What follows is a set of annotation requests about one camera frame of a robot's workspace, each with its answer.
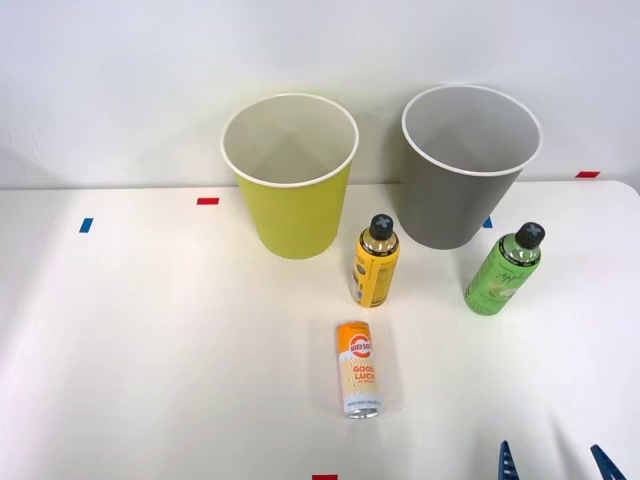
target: green spray can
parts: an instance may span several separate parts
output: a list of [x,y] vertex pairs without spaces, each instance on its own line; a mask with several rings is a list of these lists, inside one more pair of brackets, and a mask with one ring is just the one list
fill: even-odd
[[467,306],[480,315],[495,315],[540,265],[541,225],[525,223],[517,233],[496,242],[464,292]]

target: cup rim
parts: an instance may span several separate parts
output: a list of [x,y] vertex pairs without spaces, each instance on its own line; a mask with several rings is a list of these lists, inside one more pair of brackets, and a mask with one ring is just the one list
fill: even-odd
[[[476,89],[476,90],[484,90],[484,91],[491,92],[491,93],[494,93],[496,95],[499,95],[499,96],[501,96],[503,98],[506,98],[507,100],[513,102],[518,107],[520,107],[525,113],[527,113],[529,115],[529,117],[533,121],[534,125],[536,126],[536,130],[538,131],[538,147],[536,148],[535,152],[533,152],[533,154],[526,161],[521,163],[520,165],[517,165],[515,167],[509,168],[507,170],[498,170],[498,171],[495,171],[495,172],[476,172],[474,170],[464,170],[462,168],[452,167],[451,165],[447,165],[446,163],[440,162],[440,161],[436,160],[435,158],[427,155],[425,152],[423,152],[422,149],[415,144],[415,142],[413,141],[413,139],[409,135],[409,132],[407,131],[407,113],[411,109],[411,106],[415,102],[417,102],[420,98],[422,98],[423,96],[425,96],[425,95],[427,95],[429,93],[433,93],[433,92],[435,92],[437,90],[452,89],[452,88],[473,88],[473,89]],[[457,84],[438,85],[437,87],[429,88],[428,90],[425,90],[424,92],[421,92],[421,93],[417,94],[415,97],[413,97],[411,99],[411,101],[409,103],[407,103],[407,106],[404,107],[404,110],[402,111],[402,132],[404,133],[404,138],[407,140],[409,145],[411,145],[411,148],[413,148],[413,150],[415,150],[416,153],[418,153],[424,159],[428,160],[429,162],[433,163],[434,165],[436,165],[436,166],[438,166],[440,168],[444,168],[445,170],[449,170],[450,172],[458,173],[458,174],[461,174],[461,175],[468,175],[468,176],[472,176],[472,177],[501,177],[503,175],[509,175],[510,173],[516,173],[516,172],[521,171],[522,169],[524,169],[524,167],[526,167],[531,162],[533,162],[535,160],[535,158],[538,156],[538,154],[540,153],[540,150],[542,149],[542,141],[543,141],[542,127],[540,125],[540,122],[538,121],[536,116],[533,114],[533,112],[531,110],[529,110],[529,108],[524,103],[520,102],[519,100],[516,100],[515,98],[513,98],[510,95],[507,95],[506,93],[500,92],[500,91],[495,90],[493,88],[484,87],[484,86],[481,86],[481,85],[465,85],[465,84],[460,84],[460,85],[457,85]]]
[[[227,155],[227,151],[226,151],[226,149],[224,147],[224,140],[225,140],[225,137],[227,135],[227,130],[229,129],[231,124],[234,122],[234,120],[236,118],[238,118],[238,116],[241,113],[243,113],[244,111],[248,110],[249,108],[253,107],[254,105],[258,105],[259,103],[266,102],[267,100],[273,100],[274,98],[278,98],[278,97],[306,97],[306,98],[312,98],[314,100],[319,100],[321,102],[328,103],[329,105],[337,108],[340,112],[342,112],[347,117],[349,122],[351,123],[351,126],[353,127],[353,132],[354,132],[353,148],[351,149],[351,152],[347,156],[346,160],[344,162],[342,162],[340,165],[338,165],[336,168],[331,170],[329,173],[327,173],[325,175],[322,175],[321,177],[314,178],[312,180],[307,180],[307,181],[304,181],[304,182],[296,182],[296,183],[267,182],[266,180],[260,180],[259,178],[252,177],[251,175],[248,175],[247,173],[243,172],[238,167],[236,167],[233,164],[233,162],[231,162],[231,160],[229,159],[229,156]],[[257,100],[255,102],[251,102],[249,105],[247,105],[244,108],[240,109],[237,113],[235,113],[227,121],[227,123],[225,124],[224,128],[222,129],[222,135],[220,136],[220,148],[222,150],[222,156],[224,157],[224,160],[227,163],[227,165],[229,166],[229,168],[231,168],[231,170],[233,170],[236,173],[236,175],[240,175],[242,178],[244,178],[245,180],[250,181],[251,183],[257,183],[258,185],[263,185],[265,187],[273,187],[273,188],[308,187],[310,185],[315,185],[317,183],[321,183],[321,182],[324,182],[325,180],[328,180],[328,179],[330,179],[332,177],[335,177],[338,173],[340,173],[342,170],[347,168],[347,166],[349,166],[349,164],[353,160],[354,155],[356,154],[356,151],[358,150],[358,145],[359,144],[360,144],[360,132],[358,130],[358,124],[356,123],[355,119],[353,118],[353,116],[349,113],[349,111],[346,108],[344,108],[339,103],[334,102],[333,100],[329,100],[328,98],[321,97],[320,95],[314,95],[312,93],[296,93],[296,92],[278,93],[276,95],[270,95],[268,97],[261,98],[260,100]]]

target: canned drink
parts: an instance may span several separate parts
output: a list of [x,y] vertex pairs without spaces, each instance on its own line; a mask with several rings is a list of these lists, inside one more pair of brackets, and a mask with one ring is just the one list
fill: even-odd
[[365,322],[339,325],[337,339],[344,414],[349,418],[375,417],[382,403],[376,387],[369,325]]

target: white table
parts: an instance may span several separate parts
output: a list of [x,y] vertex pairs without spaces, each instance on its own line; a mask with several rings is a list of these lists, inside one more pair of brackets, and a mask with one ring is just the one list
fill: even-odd
[[[398,225],[390,298],[366,310],[355,239],[394,195],[349,187],[332,247],[291,261],[235,188],[0,192],[0,478],[493,480],[507,439],[523,480],[600,479],[593,443],[639,479],[636,192],[517,183],[448,252]],[[475,315],[463,287],[528,220],[547,230],[540,269]],[[372,327],[375,419],[341,415],[345,320]]]

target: can label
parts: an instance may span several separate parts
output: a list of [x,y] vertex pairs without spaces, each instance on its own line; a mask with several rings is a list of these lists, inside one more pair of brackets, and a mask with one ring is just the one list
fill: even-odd
[[369,325],[365,322],[340,325],[337,337],[344,413],[380,408]]
[[377,307],[389,295],[400,246],[388,255],[371,255],[358,241],[353,265],[352,295],[363,307]]
[[540,257],[531,264],[514,264],[505,257],[503,241],[491,249],[464,293],[469,308],[481,315],[498,313],[540,265]]

